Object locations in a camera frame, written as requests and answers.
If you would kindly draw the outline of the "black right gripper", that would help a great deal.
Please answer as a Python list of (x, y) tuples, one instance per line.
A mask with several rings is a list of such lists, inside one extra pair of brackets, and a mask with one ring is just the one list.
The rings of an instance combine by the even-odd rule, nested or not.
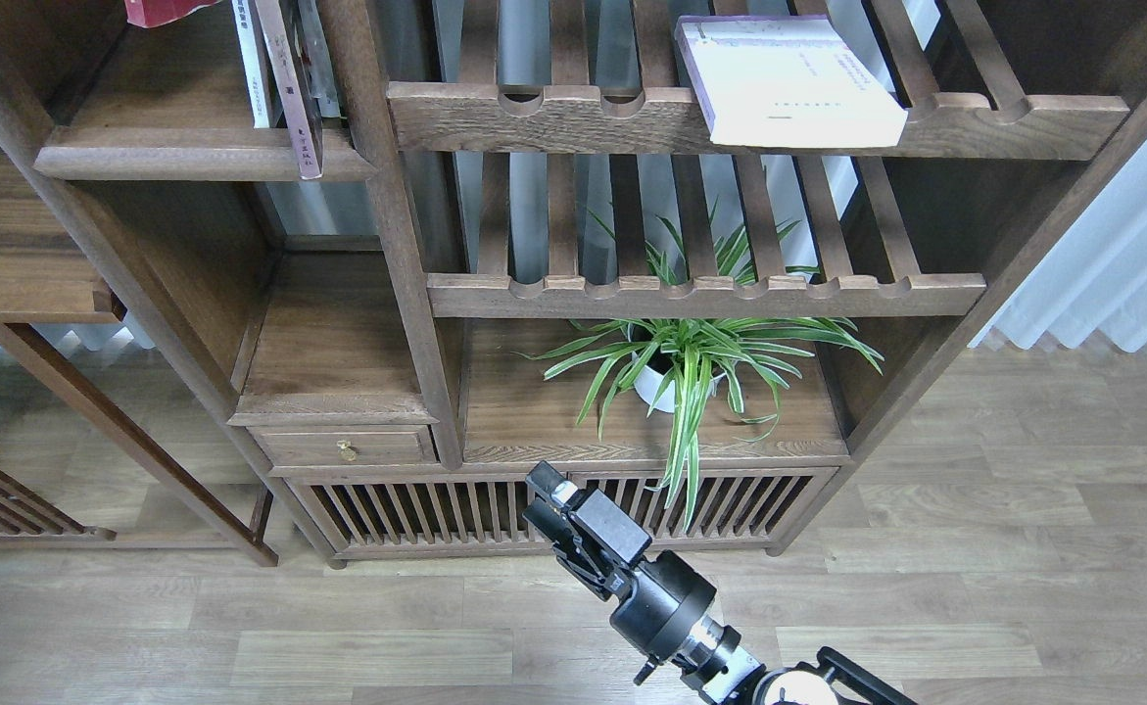
[(708, 660), (717, 647), (707, 614), (711, 582), (672, 550), (645, 557), (649, 532), (604, 492), (578, 488), (547, 461), (525, 481), (543, 501), (530, 501), (523, 518), (553, 541), (559, 565), (600, 600), (619, 600), (609, 619), (614, 629), (651, 661)]

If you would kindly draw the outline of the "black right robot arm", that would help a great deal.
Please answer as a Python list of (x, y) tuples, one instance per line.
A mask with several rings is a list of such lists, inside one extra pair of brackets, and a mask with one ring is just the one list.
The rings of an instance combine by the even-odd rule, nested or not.
[(708, 704), (850, 704), (837, 682), (859, 694), (860, 704), (912, 702), (830, 647), (820, 648), (816, 664), (768, 669), (739, 630), (708, 614), (715, 586), (672, 550), (645, 557), (649, 532), (612, 499), (577, 486), (546, 461), (525, 481), (537, 496), (523, 516), (553, 541), (559, 565), (600, 600), (619, 600), (609, 622), (647, 659), (635, 686), (672, 661)]

